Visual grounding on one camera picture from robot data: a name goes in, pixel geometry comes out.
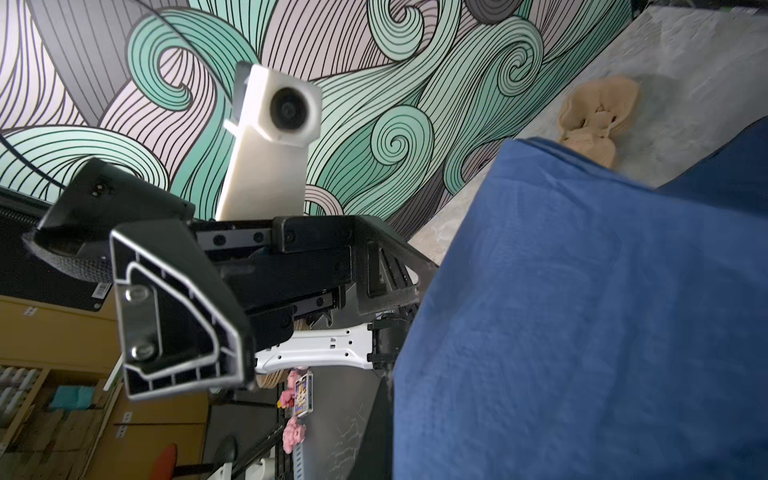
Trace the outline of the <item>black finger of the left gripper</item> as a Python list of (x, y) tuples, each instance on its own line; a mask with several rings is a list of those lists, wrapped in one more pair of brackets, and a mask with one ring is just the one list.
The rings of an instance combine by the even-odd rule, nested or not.
[(383, 220), (372, 216), (353, 220), (358, 313), (378, 314), (421, 302), (438, 265)]

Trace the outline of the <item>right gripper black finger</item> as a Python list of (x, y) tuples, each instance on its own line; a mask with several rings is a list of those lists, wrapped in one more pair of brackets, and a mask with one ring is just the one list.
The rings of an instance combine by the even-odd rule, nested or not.
[(387, 372), (381, 377), (348, 480), (393, 479), (393, 417), (394, 385)]

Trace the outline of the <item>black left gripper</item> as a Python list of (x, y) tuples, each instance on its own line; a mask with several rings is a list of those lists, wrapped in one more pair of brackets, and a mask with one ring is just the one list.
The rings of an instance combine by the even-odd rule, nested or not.
[(354, 220), (198, 221), (185, 201), (87, 161), (23, 240), (39, 259), (110, 284), (127, 395), (243, 387), (288, 369), (360, 363), (360, 331), (299, 331), (341, 309)]

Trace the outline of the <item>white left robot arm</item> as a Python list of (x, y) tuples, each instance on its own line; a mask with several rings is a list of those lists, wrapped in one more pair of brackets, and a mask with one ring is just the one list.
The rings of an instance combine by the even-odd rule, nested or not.
[(128, 397), (244, 387), (301, 367), (391, 367), (437, 267), (370, 216), (203, 221), (87, 161), (23, 240), (116, 290)]

